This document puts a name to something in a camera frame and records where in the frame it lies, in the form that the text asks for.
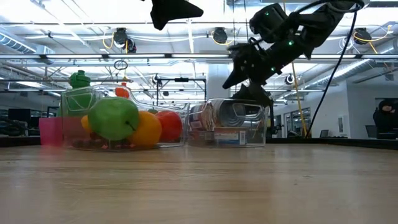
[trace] wooden table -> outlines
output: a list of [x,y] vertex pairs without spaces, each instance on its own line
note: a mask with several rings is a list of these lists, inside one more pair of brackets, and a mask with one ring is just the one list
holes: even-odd
[[2,224],[398,223],[398,151],[0,149]]

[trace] desk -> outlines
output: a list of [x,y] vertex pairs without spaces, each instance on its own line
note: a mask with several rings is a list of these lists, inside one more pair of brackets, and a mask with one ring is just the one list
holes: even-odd
[[271,144],[0,150],[8,223],[397,223],[398,151]]

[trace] person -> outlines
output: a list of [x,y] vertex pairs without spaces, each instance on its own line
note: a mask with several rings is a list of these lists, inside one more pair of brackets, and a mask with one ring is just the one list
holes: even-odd
[[398,128],[398,112],[394,104],[389,100],[379,103],[379,108],[373,114],[373,120],[377,127],[377,135],[380,133],[390,133]]

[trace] clear plastic bin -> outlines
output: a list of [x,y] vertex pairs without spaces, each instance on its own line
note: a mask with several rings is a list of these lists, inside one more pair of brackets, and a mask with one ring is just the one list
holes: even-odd
[[256,101],[210,99],[190,108],[188,145],[263,147],[268,110]]
[[188,112],[189,104],[165,108],[141,103],[122,85],[68,90],[61,97],[63,145],[92,151],[182,146]]

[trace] orange bottle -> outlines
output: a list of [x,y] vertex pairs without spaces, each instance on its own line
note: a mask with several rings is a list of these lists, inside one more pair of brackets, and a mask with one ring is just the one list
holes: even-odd
[[116,87],[115,94],[118,97],[123,97],[128,99],[130,97],[129,92],[125,88]]

